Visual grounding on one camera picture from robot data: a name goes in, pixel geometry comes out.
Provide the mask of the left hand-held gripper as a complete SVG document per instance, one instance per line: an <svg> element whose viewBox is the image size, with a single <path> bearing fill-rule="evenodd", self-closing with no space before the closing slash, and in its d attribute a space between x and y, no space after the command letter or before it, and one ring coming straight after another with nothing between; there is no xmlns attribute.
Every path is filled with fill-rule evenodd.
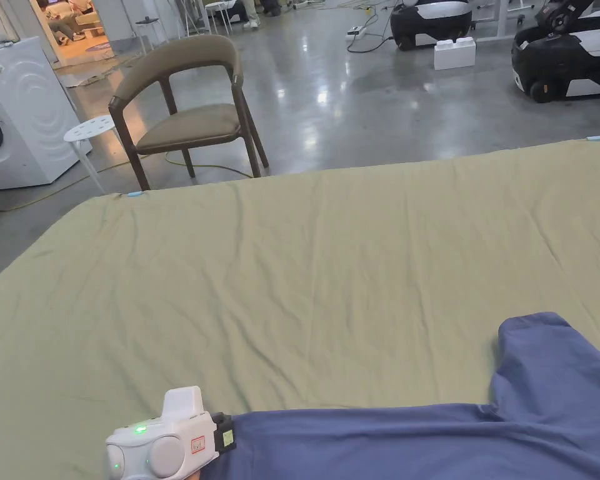
<svg viewBox="0 0 600 480"><path fill-rule="evenodd" d="M193 476L236 448L230 415L205 410L198 386L165 393L161 416L115 429L105 442L108 476Z"/></svg>

